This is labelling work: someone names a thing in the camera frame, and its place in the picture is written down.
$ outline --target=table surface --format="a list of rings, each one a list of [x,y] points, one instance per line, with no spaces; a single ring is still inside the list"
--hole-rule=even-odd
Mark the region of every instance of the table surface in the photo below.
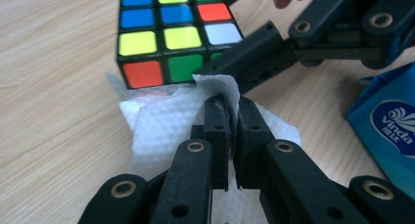
[[[283,37],[309,0],[231,9],[245,35],[272,20]],[[0,0],[0,222],[75,223],[108,179],[132,171],[132,133],[119,108],[115,64],[118,0]],[[300,64],[256,87],[257,101],[300,131],[308,155],[343,185],[383,177],[346,121],[361,77],[390,67],[359,61]]]

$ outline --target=metal rivet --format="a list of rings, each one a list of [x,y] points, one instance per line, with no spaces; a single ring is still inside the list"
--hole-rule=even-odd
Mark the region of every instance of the metal rivet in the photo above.
[[[285,143],[277,143],[277,144],[275,145],[275,148],[276,148],[278,151],[281,151],[281,152],[283,152],[283,153],[291,153],[291,152],[293,152],[293,151],[294,151],[294,147],[293,147],[292,145],[290,145],[290,144],[285,144]]]
[[[390,13],[378,13],[370,18],[370,24],[375,28],[385,28],[392,24],[393,17]]]
[[[121,186],[126,186],[127,189],[125,191],[120,191],[119,188]],[[115,198],[119,198],[119,199],[126,198],[126,197],[131,196],[131,194],[133,194],[136,189],[137,189],[137,185],[133,181],[121,181],[121,182],[116,183],[111,188],[111,196]]]
[[[187,150],[192,153],[198,153],[205,149],[205,145],[202,143],[190,143],[187,145]]]
[[[394,197],[393,192],[389,188],[374,181],[365,181],[363,188],[367,193],[381,200],[388,201]]]
[[[296,23],[296,31],[299,33],[306,33],[311,29],[311,24],[308,21],[301,21]]]

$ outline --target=white tissue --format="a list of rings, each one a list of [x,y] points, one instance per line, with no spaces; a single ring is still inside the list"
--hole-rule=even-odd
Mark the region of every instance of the white tissue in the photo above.
[[[135,92],[119,107],[134,133],[134,173],[150,180],[169,168],[178,145],[189,139],[192,125],[203,124],[207,98],[222,94],[236,117],[239,91],[231,76],[194,76],[195,85],[172,85]],[[293,126],[256,104],[276,139],[300,145]],[[267,223],[259,203],[259,191],[236,188],[235,171],[229,162],[229,191],[213,191],[211,223]]]

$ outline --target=vinda logo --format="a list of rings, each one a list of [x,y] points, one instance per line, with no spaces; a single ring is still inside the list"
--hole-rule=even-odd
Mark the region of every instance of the vinda logo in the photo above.
[[[398,101],[387,100],[378,105],[370,115],[372,125],[407,157],[415,157],[415,107]]]

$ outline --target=screw hole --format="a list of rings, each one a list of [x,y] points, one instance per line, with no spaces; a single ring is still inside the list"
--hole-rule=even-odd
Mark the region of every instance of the screw hole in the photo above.
[[[296,23],[296,31],[299,33],[306,33],[311,29],[311,24],[307,21],[301,21]]]
[[[344,217],[343,212],[336,207],[328,207],[327,214],[337,220],[342,220]]]
[[[294,150],[293,146],[285,143],[277,143],[275,148],[283,153],[291,153]]]
[[[273,28],[273,25],[272,24],[269,24],[269,25],[266,26],[265,29],[266,29],[266,31],[271,31],[272,28]]]
[[[171,211],[171,214],[173,214],[173,216],[177,218],[185,217],[187,216],[188,213],[189,213],[189,207],[184,204],[177,205]]]
[[[385,28],[392,24],[393,18],[389,13],[378,13],[370,19],[370,24],[375,28]]]
[[[133,181],[121,181],[111,188],[111,196],[118,199],[126,198],[131,196],[136,189],[137,185]]]
[[[201,152],[204,150],[204,148],[205,145],[201,143],[190,143],[189,145],[187,145],[187,150],[192,153]]]
[[[393,192],[380,183],[366,181],[363,183],[363,188],[367,193],[378,199],[385,201],[393,199]]]

